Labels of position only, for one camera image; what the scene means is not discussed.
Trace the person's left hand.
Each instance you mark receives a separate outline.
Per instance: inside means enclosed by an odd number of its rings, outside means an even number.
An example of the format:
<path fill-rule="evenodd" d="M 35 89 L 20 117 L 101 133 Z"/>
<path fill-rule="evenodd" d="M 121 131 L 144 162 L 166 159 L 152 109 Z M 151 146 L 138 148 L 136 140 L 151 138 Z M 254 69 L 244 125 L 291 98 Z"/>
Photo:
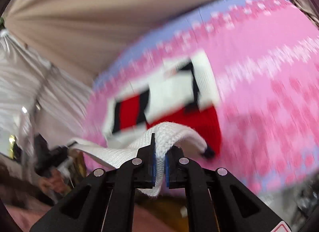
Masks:
<path fill-rule="evenodd" d="M 63 178 L 63 175 L 57 169 L 52 169 L 51 176 L 49 178 L 39 178 L 39 188 L 47 196 L 49 196 L 51 191 L 57 192 L 61 195 L 66 195 L 71 191 L 71 188 L 64 182 Z"/>

